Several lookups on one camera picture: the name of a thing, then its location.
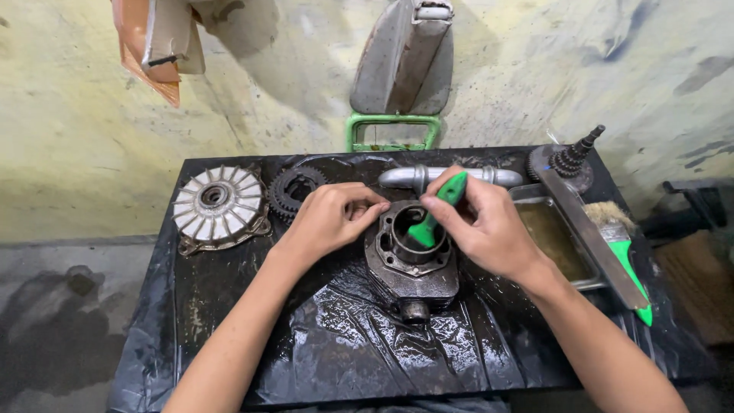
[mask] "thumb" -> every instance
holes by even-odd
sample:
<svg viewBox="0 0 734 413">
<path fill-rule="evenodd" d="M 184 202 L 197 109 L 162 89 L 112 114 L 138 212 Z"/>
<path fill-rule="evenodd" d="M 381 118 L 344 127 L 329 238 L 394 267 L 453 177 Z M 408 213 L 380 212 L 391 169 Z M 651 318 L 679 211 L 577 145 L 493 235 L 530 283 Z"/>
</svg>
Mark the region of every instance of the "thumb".
<svg viewBox="0 0 734 413">
<path fill-rule="evenodd" d="M 470 237 L 471 226 L 461 218 L 451 204 L 430 195 L 422 196 L 421 203 L 458 243 Z"/>
<path fill-rule="evenodd" d="M 390 209 L 390 204 L 381 203 L 370 206 L 361 217 L 357 220 L 352 221 L 352 229 L 354 230 L 354 236 L 358 236 L 365 231 L 374 221 L 379 218 L 380 214 Z"/>
</svg>

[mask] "table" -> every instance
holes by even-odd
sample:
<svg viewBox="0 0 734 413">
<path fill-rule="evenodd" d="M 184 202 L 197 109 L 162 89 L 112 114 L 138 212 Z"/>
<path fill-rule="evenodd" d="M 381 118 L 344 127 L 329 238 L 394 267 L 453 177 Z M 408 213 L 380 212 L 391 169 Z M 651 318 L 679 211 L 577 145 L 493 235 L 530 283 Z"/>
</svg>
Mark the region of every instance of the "table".
<svg viewBox="0 0 734 413">
<path fill-rule="evenodd" d="M 188 159 L 172 200 L 190 176 L 220 165 L 257 165 L 266 184 L 282 168 L 308 165 L 331 182 L 362 181 L 392 201 L 414 199 L 412 190 L 379 187 L 378 175 L 422 163 L 493 165 L 516 170 L 527 179 L 524 162 L 532 148 Z M 585 202 L 611 200 L 628 210 L 596 152 L 589 162 L 595 183 L 584 194 Z M 171 215 L 169 207 L 115 374 L 109 396 L 113 412 L 162 409 L 186 366 L 287 229 L 271 213 L 272 236 L 186 258 L 176 252 L 178 235 Z M 637 276 L 653 303 L 651 328 L 625 310 L 609 289 L 585 296 L 672 380 L 683 383 L 710 376 L 713 362 L 698 339 L 674 320 L 664 275 L 640 234 L 633 235 L 631 251 Z M 457 299 L 427 328 L 420 328 L 403 326 L 376 305 L 367 271 L 362 240 L 311 268 L 285 305 L 243 410 L 580 386 L 541 314 L 512 282 L 460 257 Z"/>
</svg>

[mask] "hand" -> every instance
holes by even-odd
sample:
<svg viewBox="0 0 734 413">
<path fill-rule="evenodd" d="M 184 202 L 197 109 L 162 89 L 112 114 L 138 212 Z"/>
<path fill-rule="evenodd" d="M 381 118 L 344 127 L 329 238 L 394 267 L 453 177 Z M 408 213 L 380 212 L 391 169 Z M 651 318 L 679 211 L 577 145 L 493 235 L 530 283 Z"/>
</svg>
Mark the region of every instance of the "hand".
<svg viewBox="0 0 734 413">
<path fill-rule="evenodd" d="M 533 284 L 538 265 L 554 265 L 535 245 L 520 216 L 502 187 L 468 177 L 465 198 L 470 207 L 462 217 L 457 209 L 436 198 L 438 190 L 463 168 L 452 166 L 426 189 L 421 203 L 454 238 L 469 259 L 491 273 L 517 282 Z"/>
<path fill-rule="evenodd" d="M 388 209 L 390 202 L 362 182 L 321 186 L 306 197 L 293 224 L 273 248 L 311 266 L 353 243 Z"/>
</svg>

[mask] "green-handled brush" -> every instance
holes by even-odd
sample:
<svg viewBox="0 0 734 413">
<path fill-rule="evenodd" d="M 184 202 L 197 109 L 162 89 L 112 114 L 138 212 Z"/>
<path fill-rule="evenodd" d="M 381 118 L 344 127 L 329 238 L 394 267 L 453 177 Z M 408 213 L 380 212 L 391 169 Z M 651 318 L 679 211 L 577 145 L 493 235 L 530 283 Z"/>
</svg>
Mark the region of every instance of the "green-handled brush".
<svg viewBox="0 0 734 413">
<path fill-rule="evenodd" d="M 451 205 L 456 205 L 457 202 L 464 196 L 464 190 L 466 189 L 467 173 L 460 172 L 451 177 L 441 189 L 438 190 L 436 198 L 446 201 Z M 433 237 L 433 231 L 436 229 L 438 222 L 436 218 L 430 213 L 426 214 L 426 218 L 423 222 L 417 223 L 408 229 L 408 233 L 405 235 L 405 245 L 409 248 L 420 250 L 428 250 L 436 246 L 436 239 Z"/>
<path fill-rule="evenodd" d="M 630 240 L 628 229 L 634 230 L 635 224 L 614 202 L 611 201 L 584 205 L 584 211 L 589 218 L 597 224 L 599 232 L 602 234 L 602 237 L 604 237 L 609 248 L 611 248 L 611 251 L 614 252 L 614 255 L 617 256 L 619 262 L 625 270 L 627 270 L 627 274 L 629 274 L 630 278 L 634 281 L 637 288 L 639 288 L 642 295 L 644 295 L 644 297 L 649 301 L 650 299 L 647 297 L 647 292 L 645 292 L 642 284 L 640 284 L 640 281 L 637 279 L 637 275 L 632 269 L 632 264 L 629 259 L 630 244 L 632 243 L 632 240 Z M 643 309 L 636 309 L 635 313 L 648 327 L 653 324 L 653 309 L 651 305 L 648 304 L 647 307 Z"/>
</svg>

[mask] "forearm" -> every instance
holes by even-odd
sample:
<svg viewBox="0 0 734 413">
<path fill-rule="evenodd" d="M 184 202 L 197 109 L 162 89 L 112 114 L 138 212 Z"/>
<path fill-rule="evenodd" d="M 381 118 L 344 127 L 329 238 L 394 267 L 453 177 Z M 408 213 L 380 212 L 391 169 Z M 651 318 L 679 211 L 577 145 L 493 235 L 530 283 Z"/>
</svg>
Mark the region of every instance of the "forearm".
<svg viewBox="0 0 734 413">
<path fill-rule="evenodd" d="M 164 413 L 237 412 L 273 325 L 308 263 L 271 250 L 237 304 L 184 373 Z"/>
<path fill-rule="evenodd" d="M 541 265 L 534 271 L 542 273 L 546 284 L 525 290 L 600 409 L 607 413 L 688 411 L 655 363 L 555 265 Z"/>
</svg>

